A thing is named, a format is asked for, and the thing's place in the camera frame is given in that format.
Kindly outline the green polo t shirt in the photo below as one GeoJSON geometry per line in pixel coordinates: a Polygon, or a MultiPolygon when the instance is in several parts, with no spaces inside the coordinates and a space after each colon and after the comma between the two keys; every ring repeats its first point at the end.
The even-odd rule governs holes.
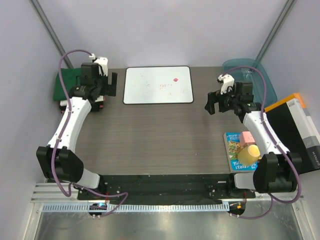
{"type": "MultiPolygon", "coordinates": [[[[80,85],[80,75],[81,75],[80,68],[62,68],[61,75],[62,75],[62,80],[64,82],[64,86],[66,88],[67,93],[69,93],[69,91],[73,86],[80,85]]],[[[60,102],[67,99],[63,91],[58,73],[55,79],[52,99],[54,102],[60,102]]]]}

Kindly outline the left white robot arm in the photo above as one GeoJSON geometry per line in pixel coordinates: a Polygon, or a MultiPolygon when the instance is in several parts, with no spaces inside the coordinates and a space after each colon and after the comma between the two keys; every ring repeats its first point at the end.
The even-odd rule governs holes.
{"type": "Polygon", "coordinates": [[[108,75],[108,59],[99,57],[80,67],[78,85],[69,92],[61,122],[46,146],[38,147],[36,157],[45,178],[89,188],[89,194],[100,200],[107,192],[102,177],[84,167],[75,154],[76,143],[87,115],[100,109],[105,96],[116,96],[117,73],[108,75]]]}

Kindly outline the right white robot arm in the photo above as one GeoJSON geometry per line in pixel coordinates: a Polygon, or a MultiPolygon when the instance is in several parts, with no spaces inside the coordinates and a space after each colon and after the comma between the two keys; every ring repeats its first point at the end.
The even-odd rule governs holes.
{"type": "Polygon", "coordinates": [[[252,134],[261,155],[254,172],[234,174],[234,180],[225,186],[226,193],[233,198],[244,189],[267,194],[294,191],[300,194],[302,159],[299,154],[291,153],[277,137],[261,103],[254,102],[252,83],[233,80],[220,80],[220,83],[219,90],[208,93],[205,110],[213,115],[218,104],[221,113],[233,111],[252,134]]]}

